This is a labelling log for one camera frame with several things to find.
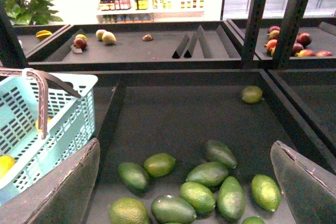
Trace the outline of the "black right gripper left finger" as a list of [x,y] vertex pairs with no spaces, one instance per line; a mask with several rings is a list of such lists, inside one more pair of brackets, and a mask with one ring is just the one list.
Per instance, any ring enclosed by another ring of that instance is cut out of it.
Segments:
[[82,223],[98,174],[93,138],[27,190],[1,206],[1,223]]

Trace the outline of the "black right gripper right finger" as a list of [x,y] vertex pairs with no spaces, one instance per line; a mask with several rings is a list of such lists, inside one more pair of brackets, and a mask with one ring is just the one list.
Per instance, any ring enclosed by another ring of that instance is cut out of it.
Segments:
[[335,175],[281,141],[271,163],[296,223],[335,223]]

